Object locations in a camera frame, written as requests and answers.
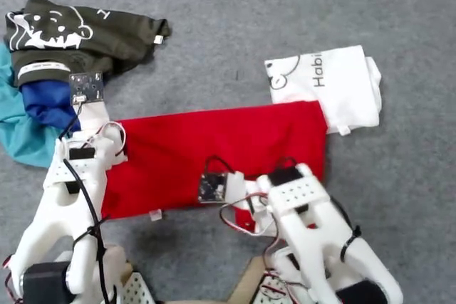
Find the red cloth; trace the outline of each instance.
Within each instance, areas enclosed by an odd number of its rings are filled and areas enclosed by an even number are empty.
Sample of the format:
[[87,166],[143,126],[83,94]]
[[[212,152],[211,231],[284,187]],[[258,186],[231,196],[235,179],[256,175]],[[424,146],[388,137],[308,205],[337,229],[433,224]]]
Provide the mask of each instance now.
[[[103,215],[112,219],[198,205],[206,159],[245,174],[272,171],[281,157],[323,176],[326,122],[318,102],[208,110],[122,120],[128,161],[108,171]],[[218,162],[210,171],[226,171]]]

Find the teal cloth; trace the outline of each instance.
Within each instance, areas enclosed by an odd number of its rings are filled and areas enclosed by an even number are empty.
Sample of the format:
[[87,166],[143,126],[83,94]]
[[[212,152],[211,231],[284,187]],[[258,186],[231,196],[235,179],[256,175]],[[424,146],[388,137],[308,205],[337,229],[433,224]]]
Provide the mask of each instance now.
[[0,43],[0,143],[17,162],[49,167],[60,130],[40,125],[26,114],[13,81],[11,54]]

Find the gray felt mat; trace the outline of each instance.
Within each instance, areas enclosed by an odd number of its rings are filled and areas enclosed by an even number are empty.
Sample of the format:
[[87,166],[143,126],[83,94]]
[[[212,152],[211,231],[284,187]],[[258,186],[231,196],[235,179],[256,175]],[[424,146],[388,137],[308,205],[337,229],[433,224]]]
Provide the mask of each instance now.
[[[25,1],[0,0],[0,12]],[[108,84],[113,119],[267,104],[266,58],[362,44],[383,74],[381,126],[329,138],[326,186],[406,303],[456,303],[455,0],[52,1],[170,20],[173,36],[155,60]],[[3,150],[0,160],[5,256],[34,215],[45,170],[15,164]],[[227,298],[267,243],[223,226],[213,209],[112,221],[103,231],[160,300]],[[8,302],[3,293],[0,302]]]

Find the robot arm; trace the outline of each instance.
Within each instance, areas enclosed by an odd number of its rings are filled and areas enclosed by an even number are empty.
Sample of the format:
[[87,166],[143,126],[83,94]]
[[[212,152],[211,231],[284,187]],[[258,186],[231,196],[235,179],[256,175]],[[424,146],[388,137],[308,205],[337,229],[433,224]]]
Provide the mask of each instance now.
[[[76,81],[87,82],[84,75],[76,77]],[[96,74],[96,81],[93,78],[86,84],[92,81],[99,85],[100,75]],[[126,160],[121,152],[125,136],[122,137],[123,128],[119,124],[109,122],[99,93],[94,101],[90,101],[90,95],[79,96],[73,99],[73,104],[78,106],[82,130],[70,139],[56,140],[36,215],[6,265],[16,295],[23,297],[26,304],[101,303],[100,262],[104,266],[108,297],[114,298],[116,288],[121,289],[118,286],[125,253],[121,247],[108,246],[98,260],[100,246],[94,234],[94,215],[96,221],[101,220],[106,170]],[[86,192],[82,192],[80,182]],[[73,238],[73,250],[58,261],[43,263],[43,257],[62,236]],[[117,298],[113,300],[121,303],[122,296]]]
[[[239,174],[231,175],[231,180],[228,178],[227,197],[242,198],[239,187],[230,187],[240,184],[239,180],[233,182],[238,178]],[[369,303],[403,303],[402,291],[394,277],[357,229],[349,226],[305,164],[263,175],[255,185],[247,182],[242,187],[244,193],[262,192],[268,196],[267,206],[251,200],[248,210],[255,221],[255,231],[263,231],[274,216],[277,226],[273,225],[267,235],[275,236],[278,229],[288,246],[273,254],[272,264],[286,281],[303,283],[308,289],[290,287],[301,304],[341,304],[348,289],[359,289],[359,284],[364,282],[375,284],[380,298],[378,302],[370,298]],[[246,208],[240,204],[236,210]],[[364,302],[360,299],[354,303]]]

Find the white t-shirt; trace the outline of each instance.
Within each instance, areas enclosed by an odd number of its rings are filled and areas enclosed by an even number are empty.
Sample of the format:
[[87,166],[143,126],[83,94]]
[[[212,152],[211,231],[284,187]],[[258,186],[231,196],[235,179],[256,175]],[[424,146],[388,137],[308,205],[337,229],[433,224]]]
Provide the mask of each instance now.
[[379,125],[381,74],[362,46],[264,62],[273,103],[318,100],[328,133]]

